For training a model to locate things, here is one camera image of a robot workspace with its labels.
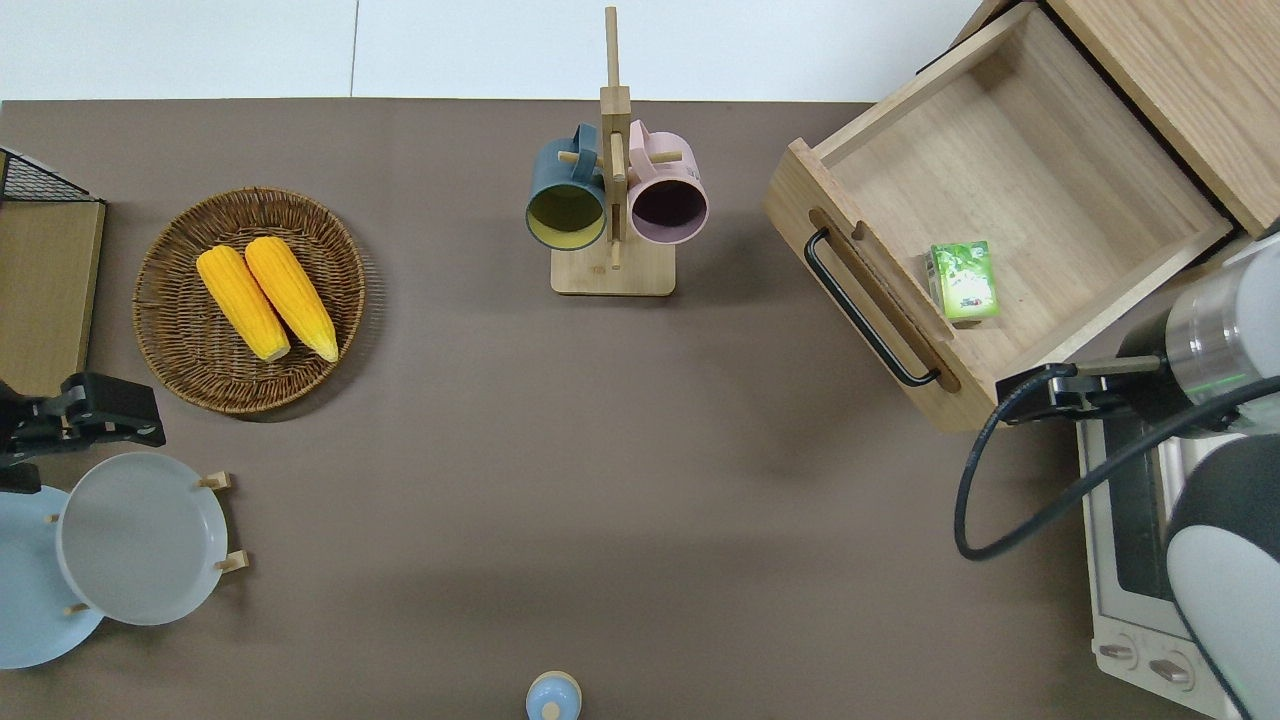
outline round woven tray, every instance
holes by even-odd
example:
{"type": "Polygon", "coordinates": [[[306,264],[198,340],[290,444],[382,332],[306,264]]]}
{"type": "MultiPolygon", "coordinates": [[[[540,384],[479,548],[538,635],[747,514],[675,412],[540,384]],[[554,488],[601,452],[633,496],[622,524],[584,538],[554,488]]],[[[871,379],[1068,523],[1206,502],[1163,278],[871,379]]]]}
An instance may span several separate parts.
{"type": "Polygon", "coordinates": [[[328,363],[289,333],[289,352],[264,363],[218,309],[196,272],[215,245],[237,251],[274,234],[297,256],[338,333],[338,363],[365,311],[365,268],[351,233],[323,205],[296,192],[246,187],[209,197],[169,223],[142,260],[133,288],[133,332],[151,372],[174,395],[218,413],[283,407],[326,377],[328,363]]]}

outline mug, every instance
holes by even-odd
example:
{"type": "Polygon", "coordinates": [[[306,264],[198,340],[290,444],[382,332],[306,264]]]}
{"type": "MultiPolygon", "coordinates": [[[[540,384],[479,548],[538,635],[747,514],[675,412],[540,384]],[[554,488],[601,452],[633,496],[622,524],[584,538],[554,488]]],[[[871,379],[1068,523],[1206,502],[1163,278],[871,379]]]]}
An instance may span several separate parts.
{"type": "Polygon", "coordinates": [[[604,176],[595,167],[599,131],[582,123],[572,138],[548,142],[534,161],[525,224],[552,250],[581,250],[604,234],[604,176]],[[564,163],[559,154],[576,152],[564,163]]]}
{"type": "Polygon", "coordinates": [[[685,242],[707,224],[707,192],[694,151],[682,137],[649,132],[644,123],[631,123],[627,149],[627,217],[631,229],[645,240],[671,245],[685,242]],[[678,151],[680,160],[654,163],[650,155],[678,151]]]}

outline pink mug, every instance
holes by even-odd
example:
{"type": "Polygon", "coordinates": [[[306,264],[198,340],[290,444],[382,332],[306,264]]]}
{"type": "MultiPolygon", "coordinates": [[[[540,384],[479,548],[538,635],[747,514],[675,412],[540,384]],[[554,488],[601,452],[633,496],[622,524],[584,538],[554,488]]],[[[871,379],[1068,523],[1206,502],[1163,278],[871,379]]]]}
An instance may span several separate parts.
{"type": "Polygon", "coordinates": [[[707,192],[698,174],[694,151],[682,137],[649,132],[631,123],[627,173],[627,218],[631,229],[663,245],[685,242],[707,224],[707,192]],[[652,155],[678,151],[680,160],[654,163],[652,155]]]}

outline wooden mug tree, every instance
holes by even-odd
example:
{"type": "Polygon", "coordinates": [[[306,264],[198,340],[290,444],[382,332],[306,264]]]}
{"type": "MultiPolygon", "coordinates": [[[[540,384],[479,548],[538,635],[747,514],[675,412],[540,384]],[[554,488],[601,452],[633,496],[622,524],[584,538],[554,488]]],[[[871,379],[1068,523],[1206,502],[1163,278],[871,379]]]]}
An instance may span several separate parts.
{"type": "MultiPolygon", "coordinates": [[[[600,88],[605,236],[582,250],[552,250],[552,290],[562,295],[664,296],[676,290],[676,247],[637,237],[627,219],[631,88],[618,82],[618,12],[604,9],[609,85],[600,88]]],[[[577,156],[562,152],[559,159],[577,156]]],[[[678,160],[676,156],[654,161],[678,160]]]]}

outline open drawer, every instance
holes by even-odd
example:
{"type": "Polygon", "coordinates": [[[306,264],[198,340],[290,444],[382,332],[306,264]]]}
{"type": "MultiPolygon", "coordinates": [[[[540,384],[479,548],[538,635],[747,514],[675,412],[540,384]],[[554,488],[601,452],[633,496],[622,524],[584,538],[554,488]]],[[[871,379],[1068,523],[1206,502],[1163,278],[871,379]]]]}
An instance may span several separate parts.
{"type": "Polygon", "coordinates": [[[1231,229],[1033,3],[817,147],[792,142],[764,208],[946,430],[980,427],[997,379],[1068,359],[1231,229]],[[955,328],[924,256],[978,240],[1001,315],[955,328]]]}

